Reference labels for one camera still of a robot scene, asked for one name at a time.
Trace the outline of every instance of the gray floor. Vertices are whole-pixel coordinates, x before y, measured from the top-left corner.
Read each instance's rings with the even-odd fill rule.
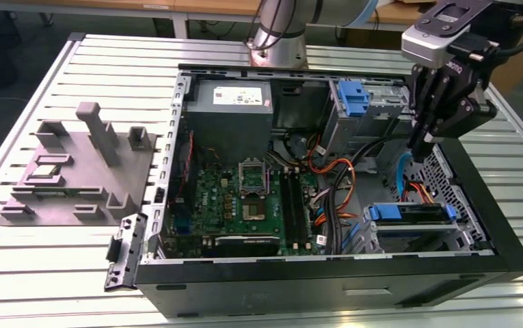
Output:
[[[19,80],[8,88],[0,90],[0,97],[18,97],[28,99],[34,93],[47,69],[63,47],[68,34],[74,31],[86,33],[156,36],[154,21],[148,18],[126,18],[104,16],[55,15],[52,27],[43,27],[39,17],[34,13],[18,13],[16,26],[20,31],[23,43],[11,50],[11,57],[19,69]],[[198,22],[190,24],[191,38],[240,41],[246,38],[250,25],[236,23],[207,25],[204,31]],[[172,37],[170,21],[158,21],[160,35]],[[334,29],[312,27],[307,29],[307,43],[326,46],[336,45]],[[523,82],[510,97],[510,103],[523,118]],[[0,143],[4,140],[14,122],[22,112],[24,103],[19,100],[0,100]]]

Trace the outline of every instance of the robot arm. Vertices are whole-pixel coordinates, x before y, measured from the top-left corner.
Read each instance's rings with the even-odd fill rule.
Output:
[[[495,67],[523,51],[522,36],[523,5],[492,0],[444,0],[403,33],[403,55],[416,63],[408,147],[418,162],[444,137],[460,137],[495,117],[483,91]]]
[[[304,67],[306,25],[360,26],[371,17],[376,5],[378,0],[260,0],[259,29],[246,43],[251,64]]]

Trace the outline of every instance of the red cable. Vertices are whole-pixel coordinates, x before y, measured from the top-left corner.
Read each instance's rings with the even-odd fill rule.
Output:
[[[182,182],[180,182],[180,188],[178,188],[178,193],[176,193],[176,197],[172,200],[172,203],[176,203],[176,199],[180,197],[182,194],[182,189],[184,188],[184,184],[187,183],[187,175],[188,175],[188,170],[190,170],[190,161],[192,159],[192,149],[194,149],[194,145],[195,145],[195,136],[194,136],[194,132],[190,132],[190,151],[188,151],[188,158],[187,158],[187,164],[184,165],[184,171],[182,173]]]

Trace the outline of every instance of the aluminum table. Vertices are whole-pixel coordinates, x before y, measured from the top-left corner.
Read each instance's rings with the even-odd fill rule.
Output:
[[[70,131],[80,101],[99,102],[116,132],[143,125],[162,148],[179,63],[247,65],[238,42],[87,35],[67,41],[0,147],[0,207],[39,144],[40,120]],[[399,52],[308,47],[311,69],[407,74]],[[491,87],[496,119],[460,140],[523,243],[523,123]],[[166,152],[156,153],[154,164]],[[147,187],[146,200],[154,190]],[[0,325],[75,327],[188,325],[243,327],[523,327],[523,277],[432,308],[166,319],[138,291],[103,292],[106,248],[115,227],[0,226]]]

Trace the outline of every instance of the blue cable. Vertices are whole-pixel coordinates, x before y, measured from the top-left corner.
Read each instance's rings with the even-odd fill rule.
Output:
[[[407,160],[411,159],[411,152],[406,152],[403,155],[400,155],[399,157],[399,163],[398,163],[398,172],[395,174],[395,184],[398,185],[398,193],[399,193],[399,198],[403,195],[403,190],[404,190],[404,186],[403,186],[403,170],[406,167],[406,162]]]

